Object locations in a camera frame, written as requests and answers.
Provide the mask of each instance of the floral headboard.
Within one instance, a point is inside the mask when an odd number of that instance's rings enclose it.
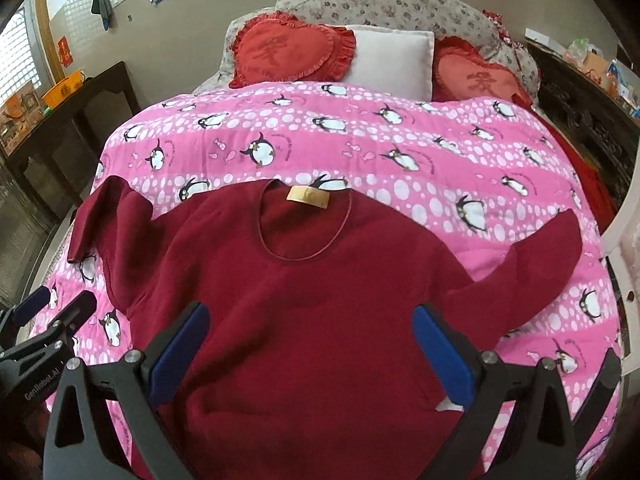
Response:
[[[538,66],[526,50],[501,40],[496,25],[460,0],[277,0],[275,7],[255,10],[233,20],[226,32],[220,72],[201,85],[215,88],[233,77],[230,46],[247,20],[263,12],[284,10],[308,23],[377,25],[405,30],[432,30],[436,38],[458,36],[475,45],[486,60],[509,68],[534,100],[540,86]]]

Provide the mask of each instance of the blue gripper pad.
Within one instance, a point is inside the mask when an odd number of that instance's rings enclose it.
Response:
[[[146,399],[152,409],[174,398],[187,368],[209,332],[209,324],[209,309],[199,303],[166,345],[149,373]]]
[[[33,317],[49,304],[51,293],[46,286],[40,286],[14,308],[12,321],[15,326],[25,326]]]
[[[414,309],[412,328],[447,397],[467,409],[474,401],[476,382],[452,341],[423,306]]]

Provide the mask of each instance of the maroon sweater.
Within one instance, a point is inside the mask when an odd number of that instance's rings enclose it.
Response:
[[[109,298],[144,348],[191,300],[212,329],[160,410],[203,479],[415,480],[457,423],[412,335],[420,303],[479,349],[564,289],[581,253],[571,211],[474,282],[446,245],[354,190],[327,210],[258,181],[152,220],[109,177],[78,210],[68,259],[94,247]],[[148,472],[134,454],[137,474]]]

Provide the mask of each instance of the dark wooden furniture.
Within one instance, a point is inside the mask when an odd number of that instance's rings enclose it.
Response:
[[[132,115],[140,112],[140,104],[131,86],[127,67],[121,61],[100,75],[85,81],[82,88],[58,105],[48,116],[44,117],[9,156],[5,155],[7,165],[14,173],[24,192],[53,219],[61,220],[44,199],[38,195],[22,172],[27,166],[30,157],[38,160],[51,172],[73,204],[80,205],[82,199],[79,193],[66,178],[59,165],[53,159],[52,154],[62,143],[59,135],[61,126],[65,123],[72,123],[75,126],[75,130],[78,131],[79,139],[95,157],[97,163],[102,153],[102,143],[92,130],[84,114],[84,107],[91,99],[105,91],[114,94],[123,92]]]
[[[600,170],[618,207],[631,184],[640,126],[603,90],[574,67],[529,42],[542,71],[540,107],[572,144]]]

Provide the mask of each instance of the sweater sleeve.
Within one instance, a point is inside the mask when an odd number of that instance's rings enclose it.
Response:
[[[510,247],[484,279],[450,290],[438,309],[479,350],[494,348],[509,330],[531,320],[557,298],[582,254],[578,219],[568,210]]]
[[[127,315],[146,292],[164,250],[202,198],[192,197],[152,220],[153,206],[119,176],[110,176],[79,207],[67,259],[78,263],[97,251],[107,294]]]

